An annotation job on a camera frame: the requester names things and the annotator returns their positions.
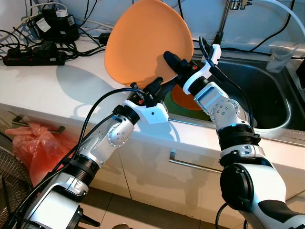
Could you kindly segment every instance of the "fan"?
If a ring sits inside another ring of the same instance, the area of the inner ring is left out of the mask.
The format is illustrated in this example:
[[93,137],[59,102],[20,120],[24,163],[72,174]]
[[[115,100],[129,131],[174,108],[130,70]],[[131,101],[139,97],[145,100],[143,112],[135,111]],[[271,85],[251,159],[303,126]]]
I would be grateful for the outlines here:
[[25,166],[0,146],[0,228],[33,188]]

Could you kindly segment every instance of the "white countertop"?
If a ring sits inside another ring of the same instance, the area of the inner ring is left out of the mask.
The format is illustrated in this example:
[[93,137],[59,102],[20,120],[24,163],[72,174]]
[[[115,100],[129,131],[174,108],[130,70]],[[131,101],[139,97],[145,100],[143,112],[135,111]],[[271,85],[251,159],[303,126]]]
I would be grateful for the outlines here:
[[[77,41],[80,50],[94,48],[90,42]],[[40,113],[45,119],[62,123],[84,121],[95,101],[103,94],[123,85],[115,82],[104,67],[104,53],[79,57],[64,66],[7,67],[0,62],[0,108],[24,115]],[[127,93],[112,95],[101,103],[91,118],[98,123],[126,99]],[[220,153],[215,130],[178,122],[135,126],[135,137],[184,143],[216,150]],[[305,149],[262,139],[260,145],[273,163],[305,170]]]

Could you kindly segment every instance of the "stainless steel sink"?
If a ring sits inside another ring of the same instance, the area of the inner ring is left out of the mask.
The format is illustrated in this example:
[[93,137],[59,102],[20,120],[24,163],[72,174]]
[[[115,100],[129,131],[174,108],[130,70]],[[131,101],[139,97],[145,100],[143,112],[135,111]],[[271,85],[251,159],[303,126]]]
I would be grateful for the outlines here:
[[[193,61],[201,65],[201,56],[195,56]],[[248,96],[256,120],[255,131],[263,138],[305,146],[305,111],[304,101],[286,68],[273,74],[265,70],[266,62],[221,58],[219,68],[227,74]],[[237,100],[246,110],[240,94],[227,82],[215,81],[228,95]],[[214,124],[204,121],[205,118],[192,118],[192,111],[177,115],[169,107],[170,119],[193,125],[214,128]]]

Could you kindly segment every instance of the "cabinet handle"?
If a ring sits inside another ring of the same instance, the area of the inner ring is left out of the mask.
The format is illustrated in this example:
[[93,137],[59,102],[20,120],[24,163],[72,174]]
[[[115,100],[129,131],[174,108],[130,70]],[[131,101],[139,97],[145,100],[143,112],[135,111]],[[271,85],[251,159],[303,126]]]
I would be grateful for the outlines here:
[[[15,124],[15,125],[30,127],[28,124],[21,122],[21,119],[22,119],[21,116],[17,116],[16,118],[13,119],[13,121],[11,123]],[[58,127],[57,130],[49,130],[49,131],[53,134],[60,135],[64,130],[65,130],[65,127],[61,125],[60,127]]]
[[171,152],[169,162],[172,162],[172,163],[175,163],[175,164],[179,164],[179,165],[182,165],[182,166],[196,168],[196,169],[203,170],[203,171],[206,171],[206,172],[219,173],[219,174],[222,173],[222,171],[218,170],[218,169],[208,168],[208,167],[192,164],[192,163],[189,163],[189,162],[184,162],[184,161],[176,160],[175,156],[176,156],[176,153],[175,152]]

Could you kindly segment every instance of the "faucet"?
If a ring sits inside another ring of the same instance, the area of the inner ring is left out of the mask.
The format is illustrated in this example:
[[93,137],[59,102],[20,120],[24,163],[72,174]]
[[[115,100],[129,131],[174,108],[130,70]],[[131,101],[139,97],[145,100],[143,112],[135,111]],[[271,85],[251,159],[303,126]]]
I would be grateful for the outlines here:
[[229,10],[244,10],[246,6],[252,5],[252,0],[226,0],[223,17],[220,23],[219,30],[214,38],[213,44],[221,43],[224,36],[224,25],[228,17]]

